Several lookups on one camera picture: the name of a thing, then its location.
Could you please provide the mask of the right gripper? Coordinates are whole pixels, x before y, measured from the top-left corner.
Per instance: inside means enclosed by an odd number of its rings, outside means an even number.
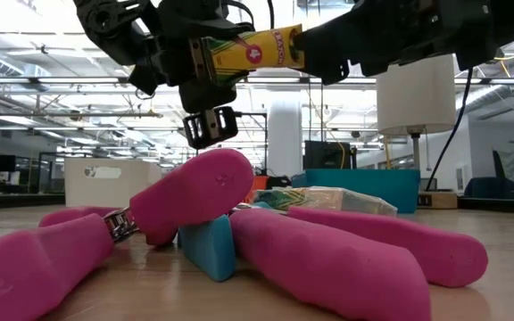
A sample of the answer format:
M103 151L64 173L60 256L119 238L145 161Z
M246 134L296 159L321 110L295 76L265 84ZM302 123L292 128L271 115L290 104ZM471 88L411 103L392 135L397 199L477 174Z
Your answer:
M446 54L468 69L493 58L493 15L488 1L359 1L294 45L308 74L348 74L350 62L371 77Z

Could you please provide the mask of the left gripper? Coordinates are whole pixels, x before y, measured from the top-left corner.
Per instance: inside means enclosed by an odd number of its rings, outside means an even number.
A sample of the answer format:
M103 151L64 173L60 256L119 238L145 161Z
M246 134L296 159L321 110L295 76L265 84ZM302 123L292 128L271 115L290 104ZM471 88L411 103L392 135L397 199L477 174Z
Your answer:
M200 150L237 135L236 113L228 104L237 97L236 84L247 71L218 71L211 41L228 42L254 32L250 22L227 20L227 3L220 0L165 0L156 13L161 30L153 38L157 48L138 70L149 77L148 93L159 86L177 86L190 147Z

